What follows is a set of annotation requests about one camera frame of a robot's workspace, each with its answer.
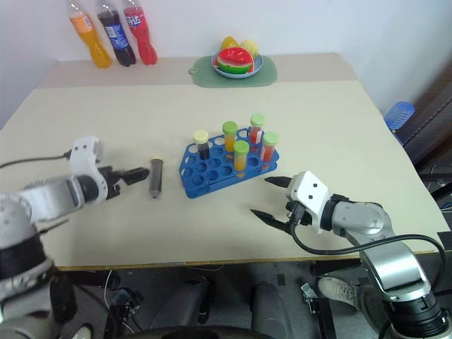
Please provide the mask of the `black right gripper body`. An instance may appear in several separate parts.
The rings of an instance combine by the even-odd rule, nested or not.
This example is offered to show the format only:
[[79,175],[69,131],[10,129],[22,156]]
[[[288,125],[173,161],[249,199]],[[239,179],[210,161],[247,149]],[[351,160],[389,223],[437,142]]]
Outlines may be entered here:
[[285,208],[288,211],[288,221],[285,223],[285,226],[310,225],[311,215],[307,212],[306,207],[291,197],[290,190],[287,190],[286,197],[288,202],[286,203]]

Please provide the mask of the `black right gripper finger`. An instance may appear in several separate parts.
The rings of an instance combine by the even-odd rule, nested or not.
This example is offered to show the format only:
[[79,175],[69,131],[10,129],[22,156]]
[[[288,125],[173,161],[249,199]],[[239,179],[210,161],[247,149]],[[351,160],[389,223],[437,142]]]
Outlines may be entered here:
[[284,176],[276,176],[276,177],[266,177],[264,180],[270,184],[273,184],[275,186],[286,189],[289,187],[290,182],[292,181],[292,178],[284,177]]
[[290,232],[290,226],[287,222],[276,220],[271,214],[265,213],[260,210],[251,209],[251,212],[268,226],[282,230],[283,232]]

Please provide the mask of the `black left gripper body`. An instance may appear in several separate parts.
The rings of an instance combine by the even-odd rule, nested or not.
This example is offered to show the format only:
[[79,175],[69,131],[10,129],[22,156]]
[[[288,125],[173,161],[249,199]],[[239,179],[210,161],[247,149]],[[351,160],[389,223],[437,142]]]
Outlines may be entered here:
[[107,197],[109,200],[120,195],[121,188],[118,182],[125,175],[124,170],[113,170],[112,166],[98,167],[99,172],[104,177],[107,184]]

